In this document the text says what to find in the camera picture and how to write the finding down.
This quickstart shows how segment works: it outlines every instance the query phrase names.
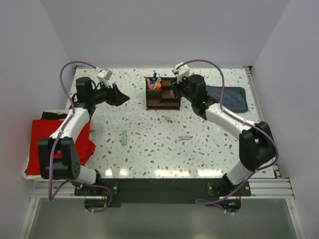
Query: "terrazzo table surface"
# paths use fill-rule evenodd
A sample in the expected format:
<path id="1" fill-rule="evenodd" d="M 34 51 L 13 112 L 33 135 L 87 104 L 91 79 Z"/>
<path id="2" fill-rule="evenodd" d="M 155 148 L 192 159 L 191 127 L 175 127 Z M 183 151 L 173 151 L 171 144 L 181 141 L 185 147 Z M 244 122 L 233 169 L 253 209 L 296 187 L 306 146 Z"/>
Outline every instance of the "terrazzo table surface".
<path id="1" fill-rule="evenodd" d="M 145 80 L 156 71 L 173 77 L 171 69 L 111 69 L 110 83 L 131 99 L 119 107 L 97 105 L 93 114 L 95 132 L 90 139 L 96 144 L 94 155 L 86 163 L 100 171 L 103 178 L 221 178 L 239 160 L 239 143 L 230 133 L 198 117 L 186 99 L 180 111 L 146 110 Z M 194 68 L 191 74 L 205 77 L 207 85 L 221 86 L 215 69 Z M 240 116 L 258 122 L 252 92 L 244 69 L 223 69 L 225 85 L 243 87 L 249 111 Z M 76 92 L 75 80 L 90 77 L 98 83 L 96 71 L 77 67 L 70 95 Z M 170 117 L 166 122 L 164 116 Z M 128 143 L 121 145 L 123 130 Z M 191 135 L 180 141 L 178 136 Z M 255 178 L 274 178 L 272 168 L 258 172 Z"/>

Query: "brown wooden organizer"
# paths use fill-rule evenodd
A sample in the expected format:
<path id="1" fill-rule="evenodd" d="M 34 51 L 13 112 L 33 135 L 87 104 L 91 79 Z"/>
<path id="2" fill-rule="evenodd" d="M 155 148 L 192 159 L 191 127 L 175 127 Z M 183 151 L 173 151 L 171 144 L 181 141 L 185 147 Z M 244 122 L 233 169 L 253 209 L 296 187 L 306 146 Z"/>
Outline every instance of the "brown wooden organizer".
<path id="1" fill-rule="evenodd" d="M 161 77 L 161 89 L 150 90 L 146 84 L 146 109 L 147 110 L 179 110 L 180 99 L 170 95 L 172 77 Z"/>

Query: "red towel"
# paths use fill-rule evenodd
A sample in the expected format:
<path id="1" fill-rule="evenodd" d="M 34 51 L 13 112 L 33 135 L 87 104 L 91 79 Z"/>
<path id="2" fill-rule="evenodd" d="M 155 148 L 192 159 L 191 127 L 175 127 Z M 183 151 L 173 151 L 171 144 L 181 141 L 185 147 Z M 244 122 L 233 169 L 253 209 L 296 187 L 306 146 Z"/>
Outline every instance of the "red towel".
<path id="1" fill-rule="evenodd" d="M 38 155 L 38 142 L 42 138 L 48 138 L 62 124 L 62 120 L 46 120 L 37 119 L 32 122 L 31 144 L 29 154 L 29 164 L 26 170 L 27 175 L 39 175 L 40 164 Z M 87 123 L 75 142 L 76 150 L 79 154 L 81 165 L 84 165 L 94 153 L 95 144 L 89 140 L 90 123 Z M 55 158 L 60 158 L 61 153 L 54 155 Z"/>

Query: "green object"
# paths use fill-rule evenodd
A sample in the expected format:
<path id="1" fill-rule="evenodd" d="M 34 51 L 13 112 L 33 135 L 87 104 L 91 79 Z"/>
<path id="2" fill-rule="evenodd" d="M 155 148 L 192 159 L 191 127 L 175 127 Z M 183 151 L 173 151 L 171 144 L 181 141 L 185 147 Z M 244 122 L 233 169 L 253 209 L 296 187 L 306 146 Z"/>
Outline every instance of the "green object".
<path id="1" fill-rule="evenodd" d="M 123 130 L 122 132 L 122 145 L 128 144 L 128 135 L 126 133 L 126 130 Z"/>

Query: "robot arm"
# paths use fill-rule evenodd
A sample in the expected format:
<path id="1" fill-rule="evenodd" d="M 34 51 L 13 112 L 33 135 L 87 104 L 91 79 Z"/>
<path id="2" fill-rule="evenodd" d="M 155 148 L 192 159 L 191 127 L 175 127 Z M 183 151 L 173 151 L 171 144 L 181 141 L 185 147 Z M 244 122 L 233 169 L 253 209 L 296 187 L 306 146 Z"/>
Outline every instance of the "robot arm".
<path id="1" fill-rule="evenodd" d="M 43 138 L 38 142 L 40 174 L 43 179 L 49 179 L 50 153 L 59 134 L 61 135 L 55 153 L 61 152 L 62 157 L 53 161 L 53 179 L 70 179 L 78 183 L 94 184 L 101 178 L 98 171 L 81 165 L 75 141 L 84 125 L 90 121 L 95 105 L 106 102 L 111 106 L 120 106 L 130 99 L 119 91 L 116 84 L 113 84 L 113 87 L 108 84 L 111 74 L 109 70 L 99 71 L 98 79 L 103 82 L 100 89 L 93 89 L 89 77 L 76 80 L 77 101 L 74 102 L 74 112 L 70 109 L 60 128 L 49 138 Z"/>
<path id="2" fill-rule="evenodd" d="M 227 110 L 226 114 L 224 109 L 221 109 L 219 101 L 208 96 L 204 78 L 201 75 L 189 76 L 189 72 L 187 73 L 184 70 L 181 71 L 182 77 L 180 77 L 179 65 L 181 63 L 173 69 L 176 79 L 172 81 L 171 93 L 178 98 L 187 98 L 191 102 L 195 114 L 201 116 L 204 120 L 221 126 L 239 141 L 240 161 L 223 175 L 222 184 L 217 186 L 219 187 L 217 190 L 225 194 L 232 191 L 234 187 L 244 181 L 261 165 L 267 163 L 275 156 L 275 151 L 270 141 L 249 125 L 255 125 L 273 138 L 270 128 L 263 121 L 255 123 L 245 120 L 229 110 Z"/>

